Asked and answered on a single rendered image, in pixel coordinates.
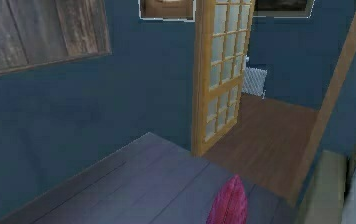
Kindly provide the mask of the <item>wooden glass-paned room door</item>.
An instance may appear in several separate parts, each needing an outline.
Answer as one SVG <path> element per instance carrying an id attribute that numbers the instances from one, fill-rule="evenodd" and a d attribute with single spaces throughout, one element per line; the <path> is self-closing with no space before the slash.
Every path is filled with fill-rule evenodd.
<path id="1" fill-rule="evenodd" d="M 197 0 L 191 153 L 205 154 L 236 124 L 256 0 Z"/>

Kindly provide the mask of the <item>white lattice basket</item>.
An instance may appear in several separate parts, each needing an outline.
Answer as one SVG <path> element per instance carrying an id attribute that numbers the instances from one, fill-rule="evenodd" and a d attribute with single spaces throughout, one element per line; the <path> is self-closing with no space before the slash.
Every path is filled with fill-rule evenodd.
<path id="1" fill-rule="evenodd" d="M 250 95 L 265 98 L 265 81 L 268 71 L 260 68 L 252 68 L 248 66 L 249 57 L 245 57 L 243 64 L 244 81 L 242 85 L 242 92 Z"/>

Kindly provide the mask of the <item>pink cushion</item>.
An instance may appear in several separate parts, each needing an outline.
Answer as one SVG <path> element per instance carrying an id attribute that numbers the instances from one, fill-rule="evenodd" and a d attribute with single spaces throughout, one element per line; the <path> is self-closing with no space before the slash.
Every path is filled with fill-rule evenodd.
<path id="1" fill-rule="evenodd" d="M 232 176 L 218 191 L 206 224 L 246 224 L 248 198 L 241 178 Z"/>

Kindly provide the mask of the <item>white-framed tan wall picture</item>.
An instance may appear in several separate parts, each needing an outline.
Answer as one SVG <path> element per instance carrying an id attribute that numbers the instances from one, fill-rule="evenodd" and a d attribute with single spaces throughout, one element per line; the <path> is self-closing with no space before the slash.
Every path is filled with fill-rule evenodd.
<path id="1" fill-rule="evenodd" d="M 140 0 L 140 18 L 194 20 L 194 0 Z"/>

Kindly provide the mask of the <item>white-framed dark wall picture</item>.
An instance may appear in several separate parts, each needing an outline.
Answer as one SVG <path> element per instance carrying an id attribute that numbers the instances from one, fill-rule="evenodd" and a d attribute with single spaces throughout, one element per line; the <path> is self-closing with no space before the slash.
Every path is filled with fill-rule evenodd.
<path id="1" fill-rule="evenodd" d="M 257 18 L 309 18 L 315 0 L 255 0 Z"/>

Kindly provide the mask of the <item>wooden framed wall picture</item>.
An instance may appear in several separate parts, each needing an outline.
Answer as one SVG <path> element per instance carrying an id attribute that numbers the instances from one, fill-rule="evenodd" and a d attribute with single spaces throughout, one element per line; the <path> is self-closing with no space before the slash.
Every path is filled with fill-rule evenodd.
<path id="1" fill-rule="evenodd" d="M 104 0 L 0 0 L 0 74 L 110 53 Z"/>

